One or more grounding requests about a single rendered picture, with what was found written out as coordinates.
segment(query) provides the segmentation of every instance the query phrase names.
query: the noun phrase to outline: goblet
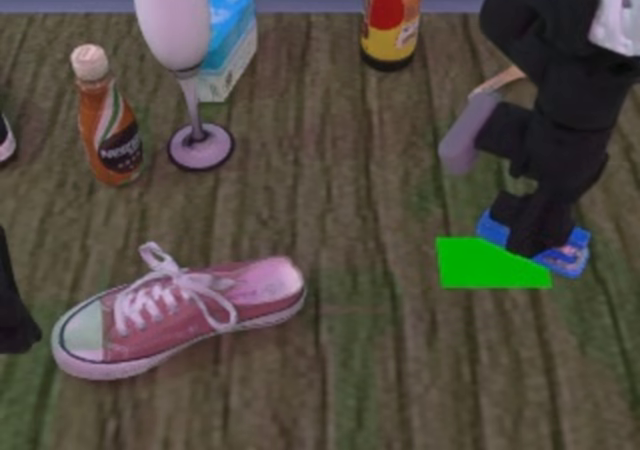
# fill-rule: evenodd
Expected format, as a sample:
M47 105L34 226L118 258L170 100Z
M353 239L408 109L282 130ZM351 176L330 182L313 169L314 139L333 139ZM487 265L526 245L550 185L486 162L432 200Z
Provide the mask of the goblet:
M167 145L169 158L183 170L209 170L226 162L234 149L229 132L200 122L197 75L211 39L209 0L133 0L138 25L151 53L178 79L191 124Z

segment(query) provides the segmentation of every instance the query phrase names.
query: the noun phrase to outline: orange bottle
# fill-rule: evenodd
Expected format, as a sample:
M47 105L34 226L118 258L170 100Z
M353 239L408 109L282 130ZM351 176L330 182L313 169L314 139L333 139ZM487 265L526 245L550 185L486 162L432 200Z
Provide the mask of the orange bottle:
M138 124L116 87L104 49L77 47L71 66L80 93L78 126L93 174L107 185L135 180L143 160Z

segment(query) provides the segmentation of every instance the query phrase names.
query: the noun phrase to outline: shoelace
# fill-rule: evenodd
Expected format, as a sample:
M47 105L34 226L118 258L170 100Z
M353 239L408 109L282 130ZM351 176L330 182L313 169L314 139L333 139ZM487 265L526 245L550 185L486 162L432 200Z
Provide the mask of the shoelace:
M178 306L172 292L172 289L175 288L186 301L193 301L198 306L207 323L214 330L223 331L237 324L238 312L233 304L220 293L234 285L233 280L208 274L185 273L173 258L155 242L142 245L139 252L142 259L149 265L151 272L132 283L116 297L113 316L119 335L123 337L128 335L127 321L132 321L138 330L146 328L147 322L142 317L142 310L149 312L154 322L162 321L166 315L160 310L157 302L162 301L169 313L175 312ZM151 288L142 288L149 281L167 277L171 279L169 285L157 283ZM205 285L203 281L210 282L210 284ZM220 322L213 318L202 300L203 297L215 300L228 312L229 320Z

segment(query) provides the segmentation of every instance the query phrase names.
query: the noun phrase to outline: blue and white carton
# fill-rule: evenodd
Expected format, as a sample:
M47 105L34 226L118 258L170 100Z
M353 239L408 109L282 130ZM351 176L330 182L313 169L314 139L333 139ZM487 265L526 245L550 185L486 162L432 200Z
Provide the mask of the blue and white carton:
M209 0L212 37L200 67L201 102L223 102L246 70L258 46L253 0Z

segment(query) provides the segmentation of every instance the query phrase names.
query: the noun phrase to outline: glass base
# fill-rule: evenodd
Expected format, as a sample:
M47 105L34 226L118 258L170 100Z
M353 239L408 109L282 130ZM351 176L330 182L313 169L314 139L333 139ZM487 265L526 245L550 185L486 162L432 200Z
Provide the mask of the glass base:
M169 159L181 170L202 172L223 165L235 148L233 136L213 123L203 123L204 140L191 137L192 126L185 125L176 131L167 145Z

